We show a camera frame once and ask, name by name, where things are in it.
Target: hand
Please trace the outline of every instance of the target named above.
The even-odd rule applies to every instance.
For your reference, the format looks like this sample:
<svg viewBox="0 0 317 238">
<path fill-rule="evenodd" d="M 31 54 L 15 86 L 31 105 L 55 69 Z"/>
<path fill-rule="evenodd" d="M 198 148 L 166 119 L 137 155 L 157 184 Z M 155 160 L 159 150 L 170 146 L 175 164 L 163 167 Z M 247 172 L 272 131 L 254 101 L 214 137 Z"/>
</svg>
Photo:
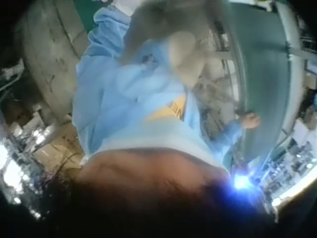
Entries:
<svg viewBox="0 0 317 238">
<path fill-rule="evenodd" d="M 255 113 L 248 113 L 240 117 L 239 121 L 245 129 L 256 128 L 261 124 L 261 118 Z"/>
</svg>

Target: dark hair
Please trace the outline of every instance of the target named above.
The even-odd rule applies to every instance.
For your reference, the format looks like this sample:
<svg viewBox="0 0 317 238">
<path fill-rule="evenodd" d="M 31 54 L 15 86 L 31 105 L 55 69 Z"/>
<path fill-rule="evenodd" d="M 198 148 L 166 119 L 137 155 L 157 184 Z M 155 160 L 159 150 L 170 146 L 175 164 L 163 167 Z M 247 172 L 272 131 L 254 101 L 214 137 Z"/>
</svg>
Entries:
<svg viewBox="0 0 317 238">
<path fill-rule="evenodd" d="M 100 205 L 88 185 L 55 179 L 48 193 L 52 210 L 42 225 L 53 237 L 266 237 L 270 222 L 228 186 L 207 186 L 204 197 L 172 188 L 136 209 L 113 191 Z"/>
</svg>

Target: green panel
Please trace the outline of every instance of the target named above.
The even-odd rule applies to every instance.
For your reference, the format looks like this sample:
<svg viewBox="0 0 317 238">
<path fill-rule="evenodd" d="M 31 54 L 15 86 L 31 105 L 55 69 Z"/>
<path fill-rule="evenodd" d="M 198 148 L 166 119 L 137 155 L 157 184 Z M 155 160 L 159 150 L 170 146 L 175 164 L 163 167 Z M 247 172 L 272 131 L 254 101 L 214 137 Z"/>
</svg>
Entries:
<svg viewBox="0 0 317 238">
<path fill-rule="evenodd" d="M 258 129 L 247 131 L 243 154 L 247 161 L 264 160 L 276 146 L 288 103 L 286 37 L 277 13 L 244 4 L 232 4 L 232 26 L 244 70 L 244 109 L 262 118 Z"/>
<path fill-rule="evenodd" d="M 102 6 L 107 5 L 107 3 L 91 0 L 74 0 L 74 3 L 87 32 L 91 31 L 95 27 L 93 20 L 95 12 Z"/>
</svg>

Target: light blue hoodie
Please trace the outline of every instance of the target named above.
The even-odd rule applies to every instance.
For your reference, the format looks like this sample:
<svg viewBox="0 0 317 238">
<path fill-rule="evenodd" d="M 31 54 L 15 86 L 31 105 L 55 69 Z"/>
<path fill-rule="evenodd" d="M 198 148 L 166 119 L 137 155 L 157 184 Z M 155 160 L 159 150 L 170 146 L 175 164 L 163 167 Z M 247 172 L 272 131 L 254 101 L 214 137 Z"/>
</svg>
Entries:
<svg viewBox="0 0 317 238">
<path fill-rule="evenodd" d="M 73 123 L 87 154 L 132 148 L 178 150 L 222 167 L 224 155 L 242 135 L 231 122 L 214 141 L 205 142 L 195 96 L 173 73 L 165 42 L 147 41 L 128 65 L 118 59 L 131 18 L 117 8 L 101 8 L 98 25 L 89 33 L 90 45 L 77 65 L 78 88 Z M 183 120 L 145 119 L 186 94 Z"/>
</svg>

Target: person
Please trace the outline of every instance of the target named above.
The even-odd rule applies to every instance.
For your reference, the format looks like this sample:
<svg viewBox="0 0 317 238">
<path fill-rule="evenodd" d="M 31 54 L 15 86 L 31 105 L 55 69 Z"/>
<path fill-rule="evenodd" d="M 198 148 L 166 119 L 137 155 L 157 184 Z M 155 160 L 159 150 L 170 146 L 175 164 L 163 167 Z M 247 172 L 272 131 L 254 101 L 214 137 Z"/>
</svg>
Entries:
<svg viewBox="0 0 317 238">
<path fill-rule="evenodd" d="M 260 118 L 247 114 L 203 140 L 191 88 L 205 60 L 189 32 L 148 40 L 122 64 L 124 36 L 141 3 L 115 0 L 94 16 L 73 102 L 89 160 L 72 181 L 51 183 L 57 192 L 48 224 L 55 233 L 90 237 L 255 234 L 263 220 L 221 162 Z"/>
</svg>

